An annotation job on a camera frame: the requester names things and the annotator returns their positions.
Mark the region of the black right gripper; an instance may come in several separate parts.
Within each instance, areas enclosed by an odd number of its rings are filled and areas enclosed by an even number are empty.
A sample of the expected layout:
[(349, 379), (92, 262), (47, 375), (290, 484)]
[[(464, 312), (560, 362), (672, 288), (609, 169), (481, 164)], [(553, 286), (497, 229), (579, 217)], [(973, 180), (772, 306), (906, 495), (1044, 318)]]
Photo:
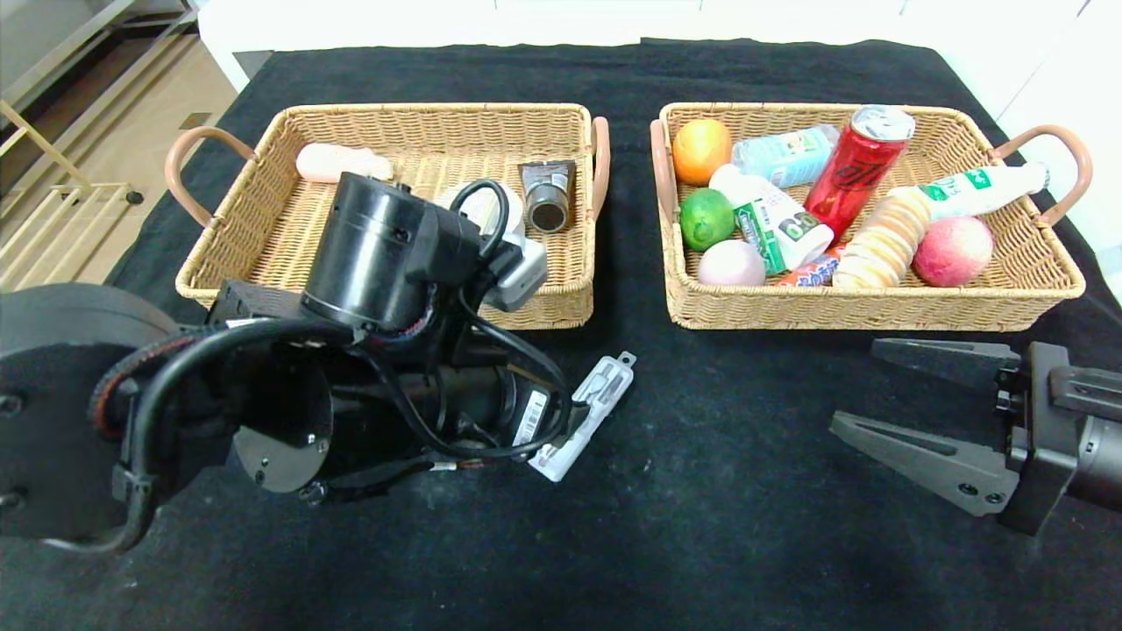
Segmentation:
[(1121, 507), (1121, 377), (1072, 365), (1069, 351), (1008, 344), (879, 338), (870, 355), (994, 396), (1010, 421), (1006, 456), (982, 443), (836, 412), (844, 443), (973, 516), (1039, 534), (1061, 499)]

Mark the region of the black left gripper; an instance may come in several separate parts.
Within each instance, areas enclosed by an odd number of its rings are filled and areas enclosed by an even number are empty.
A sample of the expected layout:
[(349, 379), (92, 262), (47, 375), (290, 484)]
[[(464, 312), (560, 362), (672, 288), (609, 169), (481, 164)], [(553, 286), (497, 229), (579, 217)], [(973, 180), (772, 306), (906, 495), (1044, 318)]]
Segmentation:
[[(519, 372), (500, 366), (453, 368), (442, 366), (438, 385), (447, 404), (438, 435), (461, 450), (509, 451), (532, 443), (545, 426), (550, 393)], [(557, 409), (551, 443), (568, 443), (592, 408), (568, 401)]]

